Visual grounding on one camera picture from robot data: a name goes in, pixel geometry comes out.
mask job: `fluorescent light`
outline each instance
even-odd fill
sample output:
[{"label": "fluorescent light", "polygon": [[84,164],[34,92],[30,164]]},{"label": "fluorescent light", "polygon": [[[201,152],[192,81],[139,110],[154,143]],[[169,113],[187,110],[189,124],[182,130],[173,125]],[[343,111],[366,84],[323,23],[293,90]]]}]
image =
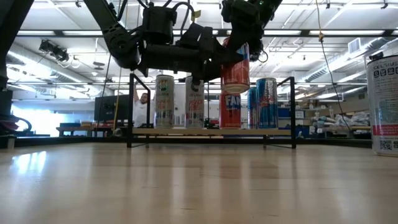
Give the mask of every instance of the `fluorescent light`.
[{"label": "fluorescent light", "polygon": [[264,30],[264,35],[300,35],[301,30]]},{"label": "fluorescent light", "polygon": [[361,89],[363,89],[363,88],[365,88],[365,86],[362,86],[362,87],[359,87],[359,88],[355,88],[355,89],[352,89],[352,90],[348,90],[348,91],[346,91],[346,92],[344,92],[344,93],[353,93],[353,92],[358,91],[358,90],[361,90]]},{"label": "fluorescent light", "polygon": [[54,31],[51,30],[20,30],[18,35],[55,35]]},{"label": "fluorescent light", "polygon": [[[325,35],[381,35],[384,30],[323,30]],[[319,30],[311,30],[310,35],[319,35]]]},{"label": "fluorescent light", "polygon": [[325,93],[320,96],[317,96],[318,99],[326,99],[336,96],[336,93]]},{"label": "fluorescent light", "polygon": [[181,34],[181,30],[173,30],[173,35],[180,35]]},{"label": "fluorescent light", "polygon": [[354,75],[349,75],[345,78],[342,78],[341,80],[338,80],[337,82],[338,83],[347,82],[347,81],[353,80],[354,78],[360,77],[361,75],[364,75],[364,74],[366,74],[366,71],[358,72]]},{"label": "fluorescent light", "polygon": [[69,30],[63,31],[64,35],[102,35],[100,30]]}]

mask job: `blue container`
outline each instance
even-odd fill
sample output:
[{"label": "blue container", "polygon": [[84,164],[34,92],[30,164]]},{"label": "blue container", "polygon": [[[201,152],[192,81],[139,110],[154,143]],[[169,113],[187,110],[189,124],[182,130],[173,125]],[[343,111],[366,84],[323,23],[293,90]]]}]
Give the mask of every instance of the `blue container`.
[{"label": "blue container", "polygon": [[257,80],[258,128],[278,128],[277,85],[275,78]]},{"label": "blue container", "polygon": [[248,128],[257,129],[258,127],[258,110],[257,110],[257,88],[252,87],[248,90]]}]

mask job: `aluminum can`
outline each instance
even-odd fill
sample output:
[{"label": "aluminum can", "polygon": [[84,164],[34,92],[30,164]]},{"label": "aluminum can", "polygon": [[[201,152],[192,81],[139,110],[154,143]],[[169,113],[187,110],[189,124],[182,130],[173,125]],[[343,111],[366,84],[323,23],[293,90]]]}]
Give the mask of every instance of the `aluminum can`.
[{"label": "aluminum can", "polygon": [[275,78],[257,80],[258,128],[278,128],[277,85]]},{"label": "aluminum can", "polygon": [[398,55],[368,63],[372,149],[380,156],[398,156]]},{"label": "aluminum can", "polygon": [[[226,46],[229,37],[225,38],[223,45]],[[229,93],[244,93],[250,88],[249,77],[249,45],[245,43],[237,53],[243,55],[244,59],[234,65],[223,65],[221,69],[221,89]]]},{"label": "aluminum can", "polygon": [[205,116],[205,89],[203,80],[193,85],[192,76],[185,79],[185,128],[203,128]]},{"label": "aluminum can", "polygon": [[155,128],[173,128],[174,125],[174,77],[156,76]]},{"label": "aluminum can", "polygon": [[258,128],[258,110],[257,110],[257,88],[251,87],[248,90],[248,128]]},{"label": "aluminum can", "polygon": [[237,93],[221,92],[220,98],[220,128],[241,128],[241,95]]}]

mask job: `silver can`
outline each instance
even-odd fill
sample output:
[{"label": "silver can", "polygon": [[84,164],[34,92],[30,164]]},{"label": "silver can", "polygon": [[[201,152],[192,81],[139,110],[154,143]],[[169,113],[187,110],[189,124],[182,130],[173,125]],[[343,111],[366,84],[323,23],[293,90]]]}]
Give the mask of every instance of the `silver can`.
[{"label": "silver can", "polygon": [[185,79],[185,128],[203,128],[205,89],[203,80],[193,85],[192,76]]},{"label": "silver can", "polygon": [[173,128],[174,126],[174,77],[156,76],[155,128]]},{"label": "silver can", "polygon": [[251,87],[248,90],[248,129],[257,129],[258,110],[257,110],[257,88]]},{"label": "silver can", "polygon": [[398,55],[368,63],[372,149],[380,156],[398,156]]}]

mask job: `wooden shelf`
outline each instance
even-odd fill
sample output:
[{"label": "wooden shelf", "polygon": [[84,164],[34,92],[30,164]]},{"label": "wooden shelf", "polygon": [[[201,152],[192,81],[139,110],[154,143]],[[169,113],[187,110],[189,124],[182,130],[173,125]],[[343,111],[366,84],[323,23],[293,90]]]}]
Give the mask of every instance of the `wooden shelf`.
[{"label": "wooden shelf", "polygon": [[134,134],[201,134],[201,135],[284,135],[290,136],[290,130],[271,129],[152,129],[134,128]]}]

